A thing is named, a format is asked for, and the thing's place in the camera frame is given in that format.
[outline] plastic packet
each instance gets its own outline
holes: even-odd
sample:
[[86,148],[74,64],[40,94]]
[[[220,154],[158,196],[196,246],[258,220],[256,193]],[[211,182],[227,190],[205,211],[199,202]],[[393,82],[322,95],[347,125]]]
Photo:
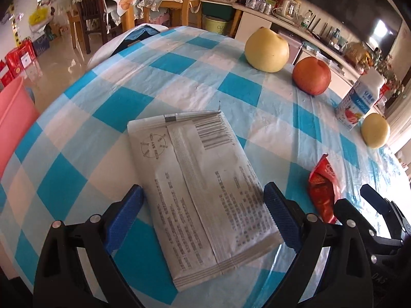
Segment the plastic packet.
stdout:
[[34,13],[32,13],[28,18],[28,23],[33,26],[44,20],[49,16],[49,9],[46,8],[37,8]]
[[328,154],[321,159],[308,177],[308,194],[321,218],[326,223],[335,223],[334,203],[341,199],[340,186],[327,160]]

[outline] kettle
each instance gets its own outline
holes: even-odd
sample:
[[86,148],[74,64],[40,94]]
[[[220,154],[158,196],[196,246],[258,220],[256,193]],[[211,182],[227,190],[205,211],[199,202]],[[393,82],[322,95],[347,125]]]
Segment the kettle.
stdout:
[[293,20],[298,14],[300,4],[295,0],[283,0],[281,7],[277,9],[277,14],[289,20]]

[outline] blue gripper pad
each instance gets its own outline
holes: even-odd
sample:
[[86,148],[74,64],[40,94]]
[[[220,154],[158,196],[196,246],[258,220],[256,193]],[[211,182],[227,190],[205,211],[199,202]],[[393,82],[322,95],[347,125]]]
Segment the blue gripper pad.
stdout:
[[127,232],[141,210],[143,201],[143,188],[133,185],[121,201],[123,206],[118,210],[116,217],[106,228],[104,248],[109,255],[122,245]]
[[285,244],[298,253],[303,245],[301,242],[300,226],[286,204],[287,199],[285,199],[273,182],[268,183],[264,187],[264,202]]
[[390,211],[387,201],[368,184],[361,186],[360,194],[381,215],[385,215]]

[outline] yellow plastic bag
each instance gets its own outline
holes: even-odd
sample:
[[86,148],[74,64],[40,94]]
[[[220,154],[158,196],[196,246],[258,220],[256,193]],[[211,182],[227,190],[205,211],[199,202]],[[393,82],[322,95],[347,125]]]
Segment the yellow plastic bag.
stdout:
[[33,26],[44,21],[49,16],[48,8],[37,8],[34,13],[28,18],[28,23]]

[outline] screw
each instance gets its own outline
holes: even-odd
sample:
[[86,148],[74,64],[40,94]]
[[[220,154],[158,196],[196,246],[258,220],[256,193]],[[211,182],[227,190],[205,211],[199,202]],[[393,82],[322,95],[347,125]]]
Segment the screw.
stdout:
[[101,219],[100,215],[95,214],[95,215],[92,215],[92,216],[90,217],[90,222],[92,222],[92,223],[97,223],[97,222],[100,221],[100,219]]
[[307,220],[309,222],[317,222],[318,218],[315,214],[310,213],[310,214],[307,214]]
[[356,226],[356,224],[355,224],[354,220],[348,219],[347,220],[347,226],[351,227],[351,228],[354,228]]
[[60,220],[56,220],[56,221],[54,221],[54,222],[51,224],[51,226],[52,226],[53,228],[59,228],[59,227],[61,226],[61,221],[60,221]]

